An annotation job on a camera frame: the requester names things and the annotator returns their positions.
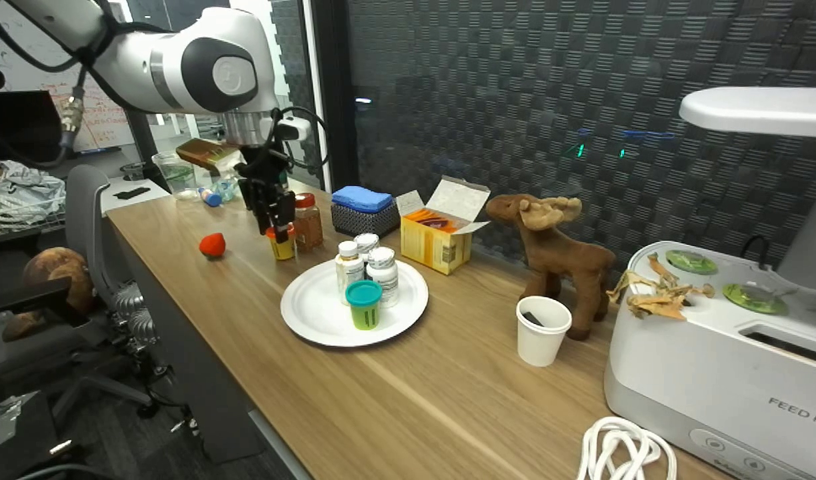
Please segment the robotic arm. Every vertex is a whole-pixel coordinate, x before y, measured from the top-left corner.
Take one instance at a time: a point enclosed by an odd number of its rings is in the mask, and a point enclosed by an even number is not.
[[[248,10],[206,9],[180,33],[132,29],[92,0],[8,0],[96,77],[112,102],[138,113],[219,115],[238,143],[240,189],[260,231],[283,241],[292,218],[283,143],[302,133],[283,123],[268,42]]]

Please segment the white plate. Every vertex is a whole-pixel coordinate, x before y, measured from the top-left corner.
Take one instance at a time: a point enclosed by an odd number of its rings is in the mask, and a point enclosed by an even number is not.
[[[398,261],[398,289],[384,291],[378,326],[358,330],[343,295],[336,291],[334,261],[318,263],[298,275],[280,299],[284,326],[306,342],[326,347],[366,347],[408,330],[428,303],[427,279]]]

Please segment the white paper cup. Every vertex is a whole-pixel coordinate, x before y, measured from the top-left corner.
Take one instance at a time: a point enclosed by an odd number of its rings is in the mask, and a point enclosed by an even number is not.
[[[564,330],[571,329],[571,310],[548,295],[523,295],[515,307],[516,317],[516,358],[528,366],[554,363]]]

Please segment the white appliance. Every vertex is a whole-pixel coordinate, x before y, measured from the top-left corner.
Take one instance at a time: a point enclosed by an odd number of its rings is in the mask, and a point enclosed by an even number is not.
[[[711,131],[816,137],[816,89],[711,89],[680,118]],[[716,250],[651,243],[627,273],[655,279],[648,255],[684,286],[715,289],[684,319],[634,317],[622,299],[604,399],[732,478],[816,478],[816,209],[779,273]]]

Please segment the coiled cable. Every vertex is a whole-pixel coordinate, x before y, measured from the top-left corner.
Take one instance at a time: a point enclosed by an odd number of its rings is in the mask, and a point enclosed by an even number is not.
[[[667,441],[619,418],[603,415],[584,433],[582,463],[576,480],[644,480],[644,467],[667,455],[667,480],[676,480],[676,458]],[[616,463],[612,455],[627,447],[627,461]]]

